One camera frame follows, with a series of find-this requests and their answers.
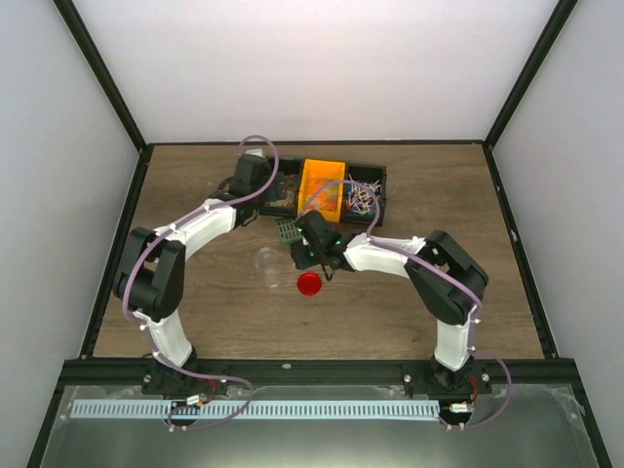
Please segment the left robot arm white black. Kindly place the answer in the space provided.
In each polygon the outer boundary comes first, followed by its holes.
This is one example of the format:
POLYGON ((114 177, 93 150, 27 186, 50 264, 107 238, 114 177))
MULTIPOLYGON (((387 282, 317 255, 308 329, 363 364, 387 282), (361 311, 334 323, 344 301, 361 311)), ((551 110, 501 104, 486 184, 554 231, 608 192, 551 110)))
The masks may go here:
POLYGON ((250 222, 261 195, 278 177, 279 158, 258 150, 243 153, 234 176, 198 208, 159 228, 134 229, 128 238, 113 282, 127 319, 145 332, 152 357, 166 367, 165 381, 179 394, 200 381, 233 381, 241 377, 200 373, 196 352, 186 337, 179 306, 184 293, 186 261, 215 238, 250 222))

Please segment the orange bin with gummies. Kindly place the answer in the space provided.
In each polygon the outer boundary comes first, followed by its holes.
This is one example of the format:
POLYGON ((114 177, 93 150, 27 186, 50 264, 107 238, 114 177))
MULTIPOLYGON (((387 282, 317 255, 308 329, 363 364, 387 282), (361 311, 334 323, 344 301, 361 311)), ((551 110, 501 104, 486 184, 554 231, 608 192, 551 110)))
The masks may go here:
POLYGON ((346 164, 340 161, 305 159, 298 189, 296 215, 310 210, 321 213, 325 220, 340 221, 346 164))

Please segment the black bin with popsicle candies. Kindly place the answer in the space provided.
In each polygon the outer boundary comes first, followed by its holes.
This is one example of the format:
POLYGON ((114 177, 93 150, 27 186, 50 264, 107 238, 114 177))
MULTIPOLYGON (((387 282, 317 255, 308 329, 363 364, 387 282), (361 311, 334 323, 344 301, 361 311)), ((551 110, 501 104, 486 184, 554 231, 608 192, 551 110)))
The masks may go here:
POLYGON ((272 185, 261 195, 259 214, 295 218, 304 160, 282 158, 272 185))

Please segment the green slotted plastic scoop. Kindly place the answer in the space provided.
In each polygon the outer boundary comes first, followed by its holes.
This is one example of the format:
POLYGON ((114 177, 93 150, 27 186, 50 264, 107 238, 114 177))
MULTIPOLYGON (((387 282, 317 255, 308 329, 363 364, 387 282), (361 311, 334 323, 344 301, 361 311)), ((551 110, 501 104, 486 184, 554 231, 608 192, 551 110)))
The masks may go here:
POLYGON ((301 235, 294 220, 290 218, 278 218, 275 221, 278 238, 282 245, 291 245, 301 240, 301 235))

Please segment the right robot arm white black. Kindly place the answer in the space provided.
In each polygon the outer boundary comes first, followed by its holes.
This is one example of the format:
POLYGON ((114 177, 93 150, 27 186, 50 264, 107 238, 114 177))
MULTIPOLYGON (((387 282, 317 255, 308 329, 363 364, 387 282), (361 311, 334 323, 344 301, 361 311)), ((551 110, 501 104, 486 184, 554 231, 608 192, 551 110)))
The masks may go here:
POLYGON ((291 245, 295 267, 323 269, 330 280, 338 270, 395 275, 411 282, 436 319, 436 344, 427 377, 453 393, 468 384, 474 361, 474 327, 483 308, 488 274, 445 231, 426 238, 391 239, 341 234, 318 211, 294 222, 300 239, 291 245))

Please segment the black bin with lollipops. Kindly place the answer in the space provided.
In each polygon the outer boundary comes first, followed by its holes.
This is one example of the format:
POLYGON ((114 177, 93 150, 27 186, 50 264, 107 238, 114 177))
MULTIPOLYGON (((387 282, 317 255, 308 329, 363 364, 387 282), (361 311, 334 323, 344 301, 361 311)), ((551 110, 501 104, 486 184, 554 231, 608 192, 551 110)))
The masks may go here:
POLYGON ((340 221, 370 224, 377 212, 375 204, 378 204, 379 216, 375 226, 381 227, 386 207, 386 167, 347 163, 344 178, 357 182, 357 185, 343 185, 340 221))

